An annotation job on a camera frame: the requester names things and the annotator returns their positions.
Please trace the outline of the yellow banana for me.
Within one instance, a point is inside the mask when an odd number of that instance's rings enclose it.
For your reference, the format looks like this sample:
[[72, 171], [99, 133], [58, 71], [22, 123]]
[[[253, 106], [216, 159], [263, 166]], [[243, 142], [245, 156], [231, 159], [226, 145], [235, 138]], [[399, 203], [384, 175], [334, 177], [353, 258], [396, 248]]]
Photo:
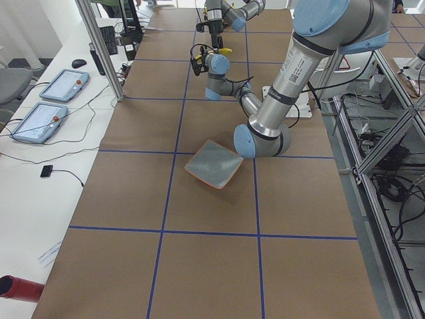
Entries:
[[[232, 49], [229, 49], [229, 48], [218, 49], [218, 52], [217, 53], [218, 54], [221, 54], [221, 55], [224, 55], [224, 56], [227, 56], [227, 55], [229, 55], [229, 54], [232, 53]], [[201, 57], [202, 57], [202, 55], [200, 54], [200, 55], [196, 56], [195, 59], [196, 60], [199, 60], [199, 59], [201, 59]]]

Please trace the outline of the grey square plate orange rim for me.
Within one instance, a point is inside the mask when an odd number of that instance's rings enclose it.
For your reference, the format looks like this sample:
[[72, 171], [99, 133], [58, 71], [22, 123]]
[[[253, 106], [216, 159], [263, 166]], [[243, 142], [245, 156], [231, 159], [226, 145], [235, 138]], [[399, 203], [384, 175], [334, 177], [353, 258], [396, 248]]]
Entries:
[[213, 140], [207, 140], [185, 165], [185, 170], [207, 185], [222, 189], [242, 161], [242, 156]]

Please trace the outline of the black keyboard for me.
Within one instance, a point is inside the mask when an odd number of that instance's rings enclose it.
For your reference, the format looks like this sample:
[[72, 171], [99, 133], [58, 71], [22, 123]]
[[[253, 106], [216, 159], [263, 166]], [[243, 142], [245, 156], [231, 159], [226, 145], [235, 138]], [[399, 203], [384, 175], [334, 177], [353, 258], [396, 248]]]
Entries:
[[116, 34], [113, 26], [105, 26], [99, 28], [100, 34], [104, 40], [104, 44], [109, 55], [118, 54], [118, 46], [116, 43]]

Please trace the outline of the black computer mouse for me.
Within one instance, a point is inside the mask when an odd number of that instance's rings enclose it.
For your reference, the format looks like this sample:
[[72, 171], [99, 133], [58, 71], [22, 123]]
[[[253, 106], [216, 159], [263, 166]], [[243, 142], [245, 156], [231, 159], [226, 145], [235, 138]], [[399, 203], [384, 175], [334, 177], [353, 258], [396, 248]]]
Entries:
[[87, 61], [84, 60], [84, 59], [80, 59], [80, 58], [74, 59], [71, 63], [71, 67], [74, 68], [74, 69], [80, 68], [80, 67], [85, 66], [85, 65], [87, 65]]

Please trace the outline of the upper blue teach pendant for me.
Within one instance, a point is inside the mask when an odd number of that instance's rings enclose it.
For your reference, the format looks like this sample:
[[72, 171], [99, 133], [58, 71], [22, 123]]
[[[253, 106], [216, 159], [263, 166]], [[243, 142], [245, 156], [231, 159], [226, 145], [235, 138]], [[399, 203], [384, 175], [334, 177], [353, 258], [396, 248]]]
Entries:
[[69, 102], [85, 87], [89, 79], [90, 75], [87, 72], [63, 69], [39, 93], [39, 97], [46, 100]]

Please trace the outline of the blue teach pendant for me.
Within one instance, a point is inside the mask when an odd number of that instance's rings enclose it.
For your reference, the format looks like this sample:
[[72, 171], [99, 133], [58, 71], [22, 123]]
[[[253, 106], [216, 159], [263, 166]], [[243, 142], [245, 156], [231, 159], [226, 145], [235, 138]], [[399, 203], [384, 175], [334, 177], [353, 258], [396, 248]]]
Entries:
[[68, 107], [48, 102], [38, 102], [12, 131], [11, 139], [30, 144], [47, 141], [68, 115]]
[[87, 72], [63, 69], [39, 93], [39, 97], [46, 100], [69, 102], [85, 87], [89, 79], [90, 75]]

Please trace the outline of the lower blue teach pendant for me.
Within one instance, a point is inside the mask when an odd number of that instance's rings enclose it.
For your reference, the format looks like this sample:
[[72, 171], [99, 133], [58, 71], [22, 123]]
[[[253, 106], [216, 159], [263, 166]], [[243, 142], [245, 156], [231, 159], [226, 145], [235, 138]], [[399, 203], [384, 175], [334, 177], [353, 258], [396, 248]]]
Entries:
[[68, 107], [48, 102], [38, 102], [12, 131], [11, 139], [30, 144], [47, 141], [68, 115]]

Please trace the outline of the brown paper table mat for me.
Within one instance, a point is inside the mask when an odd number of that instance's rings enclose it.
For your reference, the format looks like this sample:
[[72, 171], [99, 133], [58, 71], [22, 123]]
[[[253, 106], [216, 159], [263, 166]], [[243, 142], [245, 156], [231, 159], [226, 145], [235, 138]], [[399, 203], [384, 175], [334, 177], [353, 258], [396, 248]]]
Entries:
[[246, 121], [191, 71], [196, 20], [153, 14], [33, 316], [378, 318], [319, 110], [222, 189], [185, 170]]

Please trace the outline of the red cylinder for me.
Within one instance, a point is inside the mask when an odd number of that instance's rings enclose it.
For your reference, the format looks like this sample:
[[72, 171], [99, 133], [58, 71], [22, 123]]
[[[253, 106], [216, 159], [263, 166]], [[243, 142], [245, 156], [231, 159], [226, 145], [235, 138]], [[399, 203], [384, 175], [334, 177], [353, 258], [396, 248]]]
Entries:
[[44, 290], [44, 284], [5, 275], [1, 277], [1, 298], [25, 302], [38, 302]]

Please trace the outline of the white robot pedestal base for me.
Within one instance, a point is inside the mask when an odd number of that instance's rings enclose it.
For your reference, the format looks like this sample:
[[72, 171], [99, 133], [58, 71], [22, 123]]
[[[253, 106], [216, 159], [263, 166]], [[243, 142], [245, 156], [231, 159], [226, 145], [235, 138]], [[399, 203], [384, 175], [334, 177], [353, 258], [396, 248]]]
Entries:
[[309, 94], [301, 93], [296, 101], [296, 104], [290, 108], [290, 111], [286, 114], [287, 118], [311, 118], [312, 111], [309, 105]]

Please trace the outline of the aluminium frame post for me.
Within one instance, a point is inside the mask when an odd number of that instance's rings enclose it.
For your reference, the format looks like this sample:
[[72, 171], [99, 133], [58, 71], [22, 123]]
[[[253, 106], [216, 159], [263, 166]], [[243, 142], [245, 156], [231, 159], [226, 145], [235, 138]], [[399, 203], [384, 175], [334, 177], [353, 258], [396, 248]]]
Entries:
[[123, 99], [124, 92], [118, 80], [116, 70], [112, 64], [106, 45], [104, 44], [91, 4], [87, 0], [75, 0], [75, 3], [86, 26], [90, 40], [92, 41], [100, 59], [104, 72], [106, 73], [106, 78], [114, 92], [116, 100], [119, 102]]

